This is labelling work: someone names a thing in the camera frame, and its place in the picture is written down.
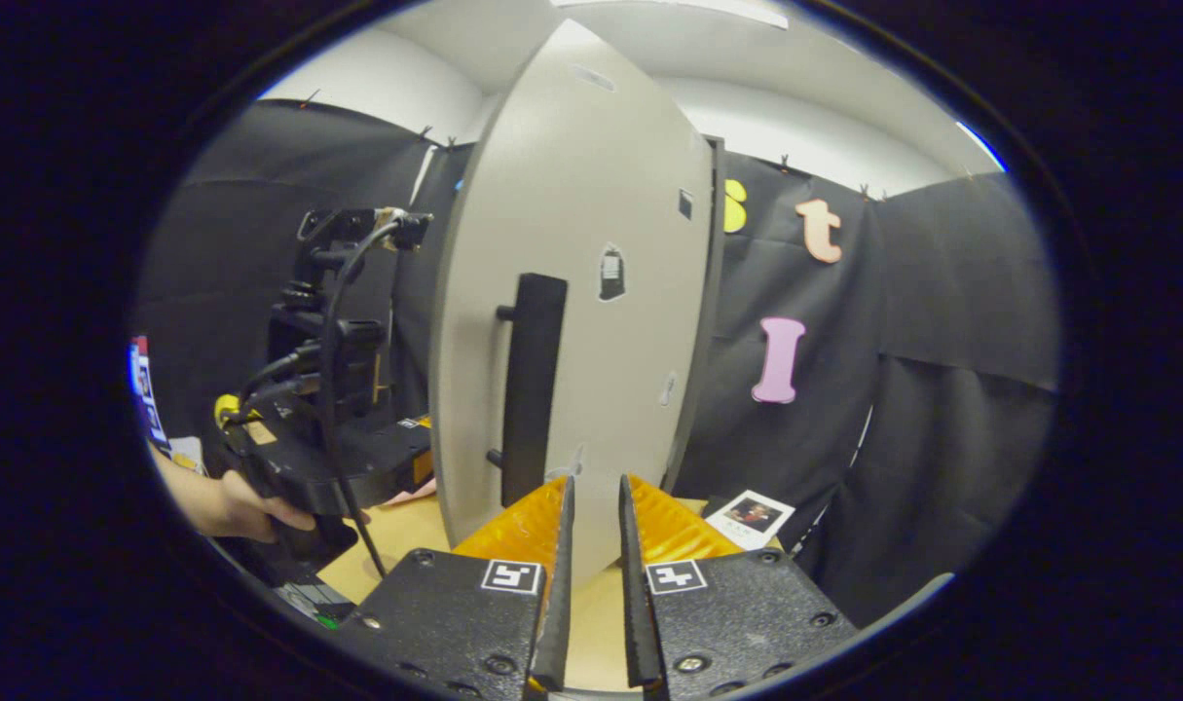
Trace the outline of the dark device green light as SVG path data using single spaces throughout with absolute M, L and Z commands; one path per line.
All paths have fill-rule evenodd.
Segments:
M 289 606 L 293 606 L 316 624 L 332 631 L 358 608 L 356 603 L 345 598 L 345 595 L 338 593 L 316 576 L 287 580 L 270 590 Z

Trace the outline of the black cabinet door handle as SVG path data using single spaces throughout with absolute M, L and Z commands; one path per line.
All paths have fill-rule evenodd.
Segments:
M 565 318 L 564 279 L 523 274 L 515 301 L 494 314 L 510 324 L 503 382 L 500 448 L 489 462 L 500 470 L 500 506 L 509 507 L 545 483 L 548 431 Z

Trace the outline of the beige cabinet door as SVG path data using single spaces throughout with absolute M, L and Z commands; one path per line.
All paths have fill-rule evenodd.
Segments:
M 713 221 L 713 147 L 618 48 L 564 19 L 472 151 L 432 301 L 429 410 L 445 528 L 502 511 L 503 416 L 525 274 L 565 283 L 538 479 L 574 478 L 573 584 L 618 559 L 622 474 L 661 485 L 689 437 Z

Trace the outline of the person's printed shirt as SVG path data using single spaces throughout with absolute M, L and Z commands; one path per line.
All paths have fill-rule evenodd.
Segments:
M 161 456 L 172 457 L 172 443 L 161 423 L 159 402 L 151 387 L 149 337 L 146 335 L 129 338 L 129 385 L 142 434 Z

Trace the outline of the white photo card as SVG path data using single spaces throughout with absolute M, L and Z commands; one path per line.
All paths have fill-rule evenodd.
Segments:
M 707 498 L 702 507 L 702 518 L 717 533 L 744 550 L 772 544 L 784 525 L 790 522 L 791 515 L 795 515 L 794 506 L 755 491 L 743 491 L 730 498 Z

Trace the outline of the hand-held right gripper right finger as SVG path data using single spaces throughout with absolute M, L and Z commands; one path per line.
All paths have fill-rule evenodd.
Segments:
M 744 549 L 619 480 L 627 679 L 645 701 L 738 701 L 821 664 L 858 627 L 777 547 Z

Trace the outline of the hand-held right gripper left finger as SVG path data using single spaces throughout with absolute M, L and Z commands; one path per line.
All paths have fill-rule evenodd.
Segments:
M 412 549 L 332 631 L 355 666 L 439 701 L 565 684 L 576 480 L 521 498 L 450 553 Z

